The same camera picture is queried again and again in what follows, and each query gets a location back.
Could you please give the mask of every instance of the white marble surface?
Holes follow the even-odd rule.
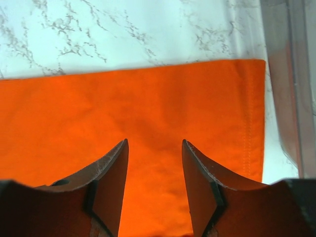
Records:
[[[266,57],[259,0],[0,0],[3,79]],[[266,80],[266,183],[297,175]]]

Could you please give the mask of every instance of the clear plastic panel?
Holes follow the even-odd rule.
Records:
[[[261,3],[281,145],[297,164],[300,177],[316,177],[310,79],[313,72],[309,67],[314,56],[309,57],[313,52],[307,42],[305,1],[262,0]]]

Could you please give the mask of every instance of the stitching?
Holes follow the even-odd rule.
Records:
[[[243,133],[243,154],[242,154],[242,172],[243,175],[246,175],[246,151],[247,151],[247,144],[246,144],[246,136],[247,136],[247,121],[248,121],[248,83],[246,80],[246,108],[245,108],[245,114],[244,114],[244,122],[243,122],[243,127],[244,127],[244,133]]]
[[[253,81],[252,77],[250,77],[249,81],[249,89],[250,89],[250,98],[249,98],[249,134],[248,134],[248,175],[250,175],[250,160],[251,160],[251,144],[252,144],[252,120],[253,120]]]

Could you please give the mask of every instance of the orange fabric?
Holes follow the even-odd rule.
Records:
[[[0,178],[51,184],[128,138],[119,236],[192,232],[182,139],[260,181],[262,60],[0,82]]]

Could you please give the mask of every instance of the orange cloth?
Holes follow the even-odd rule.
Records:
[[[260,181],[262,60],[0,82],[0,178],[51,184],[128,138],[120,237],[192,232],[182,139]]]

